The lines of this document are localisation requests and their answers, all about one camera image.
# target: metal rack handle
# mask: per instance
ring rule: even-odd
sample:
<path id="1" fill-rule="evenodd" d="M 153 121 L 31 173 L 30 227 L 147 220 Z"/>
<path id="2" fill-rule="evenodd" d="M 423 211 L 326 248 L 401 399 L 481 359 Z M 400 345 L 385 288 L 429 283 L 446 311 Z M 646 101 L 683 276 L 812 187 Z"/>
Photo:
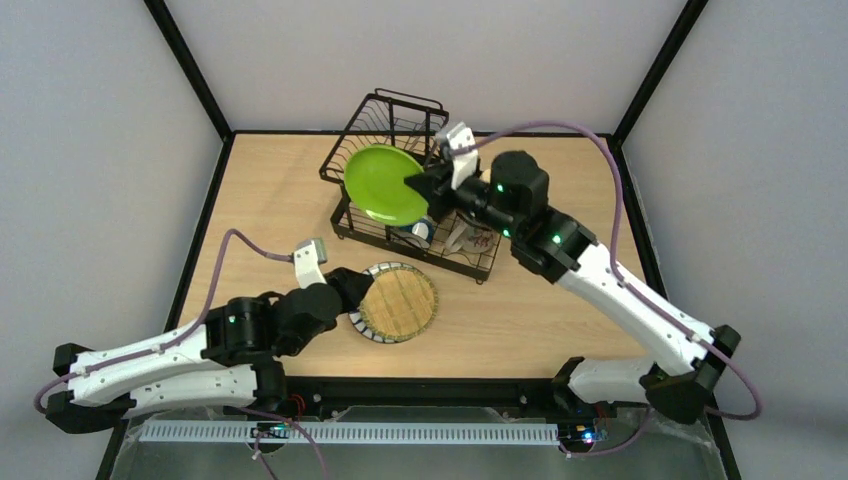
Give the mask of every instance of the metal rack handle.
<path id="1" fill-rule="evenodd" d="M 380 92 L 388 93 L 388 94 L 392 94 L 392 95 L 400 95 L 402 97 L 407 97 L 407 98 L 414 98 L 416 100 L 421 100 L 421 101 L 424 101 L 424 102 L 430 102 L 430 103 L 437 105 L 439 107 L 439 110 L 445 109 L 445 106 L 442 105 L 442 102 L 440 102 L 438 100 L 433 100 L 432 98 L 419 97 L 418 95 L 412 95 L 412 94 L 409 94 L 409 93 L 398 92 L 398 91 L 395 91 L 395 90 L 388 90 L 388 89 L 385 89 L 385 88 L 375 88 L 374 89 L 374 93 L 376 93 L 377 95 L 380 95 Z"/>

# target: green plate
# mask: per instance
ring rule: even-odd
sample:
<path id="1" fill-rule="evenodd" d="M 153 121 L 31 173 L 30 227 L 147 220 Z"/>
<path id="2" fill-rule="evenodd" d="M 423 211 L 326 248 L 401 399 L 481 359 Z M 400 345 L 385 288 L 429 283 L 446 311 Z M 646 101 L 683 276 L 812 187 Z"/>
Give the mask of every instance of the green plate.
<path id="1" fill-rule="evenodd" d="M 388 145 L 371 145 L 354 153 L 345 167 L 345 190 L 366 215 L 393 227 L 417 222 L 427 202 L 403 179 L 424 169 L 412 156 Z"/>

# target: cup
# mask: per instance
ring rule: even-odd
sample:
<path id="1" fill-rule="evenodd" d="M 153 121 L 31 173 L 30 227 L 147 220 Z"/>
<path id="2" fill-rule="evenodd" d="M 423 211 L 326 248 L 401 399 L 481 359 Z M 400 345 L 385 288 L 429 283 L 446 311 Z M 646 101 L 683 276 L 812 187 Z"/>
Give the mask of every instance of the cup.
<path id="1" fill-rule="evenodd" d="M 459 250 L 468 253 L 483 253 L 489 251 L 497 243 L 497 234 L 479 226 L 474 226 L 462 218 L 456 219 L 456 226 L 445 240 L 445 251 L 447 254 L 456 253 Z"/>
<path id="2" fill-rule="evenodd" d="M 436 225 L 430 217 L 422 217 L 412 225 L 397 227 L 397 235 L 421 248 L 430 248 L 433 244 L 433 235 L 436 234 Z"/>

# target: blue cup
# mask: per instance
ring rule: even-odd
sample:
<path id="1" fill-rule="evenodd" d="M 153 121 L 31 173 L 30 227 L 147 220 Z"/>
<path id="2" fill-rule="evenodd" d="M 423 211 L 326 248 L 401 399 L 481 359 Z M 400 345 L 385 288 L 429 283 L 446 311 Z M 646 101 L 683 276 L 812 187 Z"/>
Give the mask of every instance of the blue cup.
<path id="1" fill-rule="evenodd" d="M 413 245 L 421 248 L 430 248 L 433 236 L 436 234 L 436 225 L 430 217 L 422 217 L 412 225 L 397 227 L 397 234 Z"/>

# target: white cable tray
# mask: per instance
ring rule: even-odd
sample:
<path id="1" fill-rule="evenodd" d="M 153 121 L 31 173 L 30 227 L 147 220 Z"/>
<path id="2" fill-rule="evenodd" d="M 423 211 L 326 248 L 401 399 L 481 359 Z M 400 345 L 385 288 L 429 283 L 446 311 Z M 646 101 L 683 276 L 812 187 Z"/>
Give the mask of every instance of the white cable tray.
<path id="1" fill-rule="evenodd" d="M 149 420 L 142 442 L 253 442 L 258 424 L 273 422 Z M 559 445 L 556 425 L 480 423 L 319 423 L 299 424 L 319 444 L 355 445 Z M 308 443 L 290 427 L 274 430 L 262 443 Z"/>

